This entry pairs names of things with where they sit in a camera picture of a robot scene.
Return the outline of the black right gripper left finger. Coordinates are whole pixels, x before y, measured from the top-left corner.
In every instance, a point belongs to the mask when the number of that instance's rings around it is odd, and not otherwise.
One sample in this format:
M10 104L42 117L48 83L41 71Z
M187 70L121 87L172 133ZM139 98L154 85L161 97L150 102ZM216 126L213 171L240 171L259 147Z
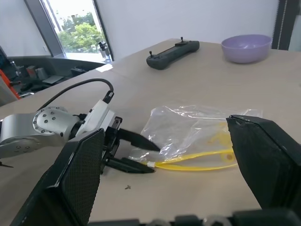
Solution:
M105 132L68 141L10 226L87 226L100 183Z

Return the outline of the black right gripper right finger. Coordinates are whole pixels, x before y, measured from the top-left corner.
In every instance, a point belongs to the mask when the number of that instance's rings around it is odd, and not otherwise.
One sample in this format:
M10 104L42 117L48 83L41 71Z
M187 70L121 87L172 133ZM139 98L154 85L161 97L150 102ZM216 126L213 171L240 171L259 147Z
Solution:
M301 210L301 144L271 120L231 115L226 121L240 172L260 207Z

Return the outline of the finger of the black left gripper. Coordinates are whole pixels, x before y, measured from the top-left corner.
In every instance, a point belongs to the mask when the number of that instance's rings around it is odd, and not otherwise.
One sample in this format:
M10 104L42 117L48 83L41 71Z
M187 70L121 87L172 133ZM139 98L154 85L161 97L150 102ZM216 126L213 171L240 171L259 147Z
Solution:
M125 129L119 129L119 138L131 143L132 146L149 151L160 151L160 148L141 134Z
M108 167L131 174L148 174L155 172L153 168L128 158L109 158Z

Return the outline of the clear plastic bag yellow zip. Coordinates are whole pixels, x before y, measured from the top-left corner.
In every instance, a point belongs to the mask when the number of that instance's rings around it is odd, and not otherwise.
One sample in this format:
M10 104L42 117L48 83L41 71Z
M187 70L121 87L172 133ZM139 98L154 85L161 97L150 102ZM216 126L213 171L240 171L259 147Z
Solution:
M160 151L134 148L129 158L149 167L174 171L213 171L237 166L226 118L232 114L261 117L262 110L206 106L154 108L141 135Z

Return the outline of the dark grey counter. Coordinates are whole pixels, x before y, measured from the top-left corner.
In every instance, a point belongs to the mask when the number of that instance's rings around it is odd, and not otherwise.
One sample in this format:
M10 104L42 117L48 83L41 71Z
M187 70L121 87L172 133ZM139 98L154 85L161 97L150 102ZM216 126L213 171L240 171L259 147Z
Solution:
M47 56L11 57L0 69L16 84L18 94L36 93L68 79L89 72L106 63Z

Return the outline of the clear drinking bottle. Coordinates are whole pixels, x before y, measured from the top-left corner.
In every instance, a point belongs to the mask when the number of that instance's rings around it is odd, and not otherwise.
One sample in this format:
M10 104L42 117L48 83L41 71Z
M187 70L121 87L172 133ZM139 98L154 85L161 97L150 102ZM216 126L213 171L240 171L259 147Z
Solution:
M104 61L110 62L111 57L110 57L110 52L107 48L106 42L104 42L104 41L99 42L99 47L100 47L100 52L101 52L101 55L102 55Z

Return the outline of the black handheld remote controller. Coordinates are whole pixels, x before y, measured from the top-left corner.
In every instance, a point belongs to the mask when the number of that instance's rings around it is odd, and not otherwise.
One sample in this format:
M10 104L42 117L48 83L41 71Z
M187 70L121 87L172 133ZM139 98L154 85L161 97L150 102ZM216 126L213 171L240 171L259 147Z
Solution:
M175 43L174 46L164 50L163 52L153 54L152 51L150 51L150 56L146 58L146 63L153 69L164 70L180 58L183 58L190 53L197 52L199 47L199 41L185 40L181 37L181 41Z

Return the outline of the purple plastic bowl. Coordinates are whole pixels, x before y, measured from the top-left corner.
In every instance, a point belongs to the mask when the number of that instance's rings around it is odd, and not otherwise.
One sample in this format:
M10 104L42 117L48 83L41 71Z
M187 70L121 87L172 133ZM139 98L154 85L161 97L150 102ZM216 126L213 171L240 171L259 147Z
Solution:
M270 50L272 38L262 34L245 34L227 38L221 42L226 60L248 64L264 60Z

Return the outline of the dark window frame post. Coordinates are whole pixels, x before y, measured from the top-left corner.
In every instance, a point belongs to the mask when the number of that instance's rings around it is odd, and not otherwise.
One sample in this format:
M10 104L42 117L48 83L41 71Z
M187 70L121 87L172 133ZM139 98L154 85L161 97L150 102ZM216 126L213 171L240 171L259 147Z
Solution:
M115 60L114 54L113 54L111 44L110 44L110 41L109 41L109 37L108 37L107 31L106 31L106 28L105 28L105 25L104 25L104 22L103 22L103 18L102 18L102 15L101 15L99 4L97 3L97 0L93 0L93 3L94 3L94 6L95 6L95 9L96 9L96 13L97 13L98 20L100 22L104 37L105 37L107 48L108 48L110 56L111 56L111 60L114 61Z

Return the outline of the orange metal frame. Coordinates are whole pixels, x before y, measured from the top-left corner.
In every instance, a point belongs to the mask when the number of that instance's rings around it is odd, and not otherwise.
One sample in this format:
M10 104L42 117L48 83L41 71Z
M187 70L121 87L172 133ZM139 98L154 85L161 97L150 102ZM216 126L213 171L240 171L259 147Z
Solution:
M8 77L5 75L5 73L1 69L0 69L0 77L3 79L4 83L9 88L9 90L14 94L14 96L17 99L20 99L20 96L18 95L18 93L13 88L13 84L11 83L11 81L8 79Z

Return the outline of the black perforated post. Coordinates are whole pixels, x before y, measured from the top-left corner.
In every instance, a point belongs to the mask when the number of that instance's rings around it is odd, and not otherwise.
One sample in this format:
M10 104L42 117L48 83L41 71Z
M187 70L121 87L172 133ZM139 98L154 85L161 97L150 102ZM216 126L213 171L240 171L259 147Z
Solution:
M301 0L278 0L276 20L272 34L272 49L289 49L294 24L300 12Z

